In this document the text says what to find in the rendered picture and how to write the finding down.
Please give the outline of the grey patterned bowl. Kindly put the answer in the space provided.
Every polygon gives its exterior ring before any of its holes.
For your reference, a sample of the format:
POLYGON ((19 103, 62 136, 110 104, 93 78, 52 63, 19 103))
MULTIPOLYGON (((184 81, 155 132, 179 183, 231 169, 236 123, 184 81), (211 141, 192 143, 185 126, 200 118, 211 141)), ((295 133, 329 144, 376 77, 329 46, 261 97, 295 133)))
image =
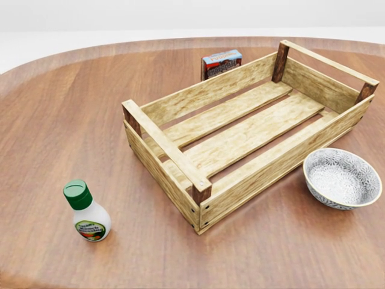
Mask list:
POLYGON ((337 210, 371 205, 383 190, 377 171, 363 158, 342 149, 311 152, 303 161, 303 173, 313 197, 337 210))

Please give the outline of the blue chocolate pudding box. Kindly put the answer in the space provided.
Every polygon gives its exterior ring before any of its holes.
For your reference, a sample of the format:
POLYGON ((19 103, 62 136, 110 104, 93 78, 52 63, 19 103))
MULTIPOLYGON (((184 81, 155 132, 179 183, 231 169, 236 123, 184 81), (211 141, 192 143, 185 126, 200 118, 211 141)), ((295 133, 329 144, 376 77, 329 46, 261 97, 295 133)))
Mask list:
POLYGON ((239 67, 242 54, 237 49, 220 52, 201 58, 201 80, 205 81, 219 74, 239 67))

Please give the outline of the white green-capped salad dressing bottle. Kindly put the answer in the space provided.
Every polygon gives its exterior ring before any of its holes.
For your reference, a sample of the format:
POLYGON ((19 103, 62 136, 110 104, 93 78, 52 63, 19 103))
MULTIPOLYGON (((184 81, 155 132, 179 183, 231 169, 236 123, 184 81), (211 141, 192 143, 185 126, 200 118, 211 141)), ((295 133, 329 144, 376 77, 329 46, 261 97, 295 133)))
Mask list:
POLYGON ((90 242, 104 240, 111 229, 111 218, 94 200, 86 182, 71 180, 64 186, 63 195, 74 212, 73 225, 81 237, 90 242))

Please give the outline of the wooden slat tray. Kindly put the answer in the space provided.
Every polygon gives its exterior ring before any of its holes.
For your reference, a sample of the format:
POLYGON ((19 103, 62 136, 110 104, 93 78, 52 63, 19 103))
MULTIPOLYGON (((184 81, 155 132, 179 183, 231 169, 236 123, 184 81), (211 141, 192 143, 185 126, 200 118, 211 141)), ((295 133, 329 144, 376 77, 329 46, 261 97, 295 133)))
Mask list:
POLYGON ((122 104, 128 142, 196 233, 351 131, 379 82, 287 40, 149 104, 122 104))

